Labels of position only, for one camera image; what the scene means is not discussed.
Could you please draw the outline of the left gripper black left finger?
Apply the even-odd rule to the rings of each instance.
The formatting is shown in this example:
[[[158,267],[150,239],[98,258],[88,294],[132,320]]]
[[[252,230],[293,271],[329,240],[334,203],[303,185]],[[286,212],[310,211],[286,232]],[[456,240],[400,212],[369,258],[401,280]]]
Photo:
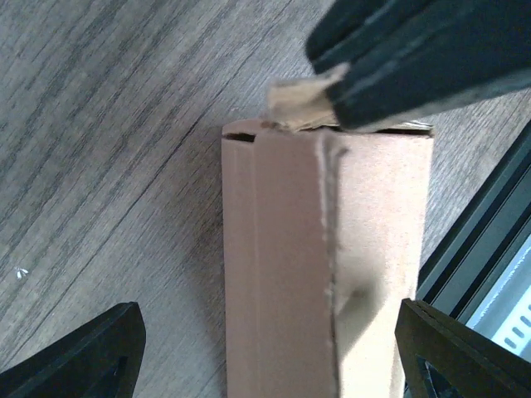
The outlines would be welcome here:
[[[2,397],[131,397],[145,349],[139,304],[119,303],[1,373]]]

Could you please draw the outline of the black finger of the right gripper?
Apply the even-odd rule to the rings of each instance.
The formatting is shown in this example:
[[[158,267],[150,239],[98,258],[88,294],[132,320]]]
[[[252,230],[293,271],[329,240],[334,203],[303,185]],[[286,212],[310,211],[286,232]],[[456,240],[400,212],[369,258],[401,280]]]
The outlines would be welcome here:
[[[467,19],[418,37],[328,90],[342,128],[359,132],[456,109],[530,86],[530,18]]]
[[[305,54],[317,73],[358,58],[417,17],[429,27],[460,14],[515,10],[530,15],[529,1],[336,1],[310,33]]]

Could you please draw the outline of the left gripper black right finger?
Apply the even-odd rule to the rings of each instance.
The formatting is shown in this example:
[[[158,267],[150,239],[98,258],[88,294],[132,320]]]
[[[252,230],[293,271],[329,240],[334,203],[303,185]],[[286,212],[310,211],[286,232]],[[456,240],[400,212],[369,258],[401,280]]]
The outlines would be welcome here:
[[[395,336],[412,397],[529,397],[530,363],[421,300],[402,301]]]

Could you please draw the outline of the cardboard box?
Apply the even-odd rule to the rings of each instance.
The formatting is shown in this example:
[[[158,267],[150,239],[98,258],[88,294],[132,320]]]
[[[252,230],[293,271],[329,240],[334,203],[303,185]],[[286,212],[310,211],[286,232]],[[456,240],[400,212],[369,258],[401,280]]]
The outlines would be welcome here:
[[[222,130],[227,394],[401,397],[394,335],[417,289],[433,136],[344,132],[348,67],[275,82]]]

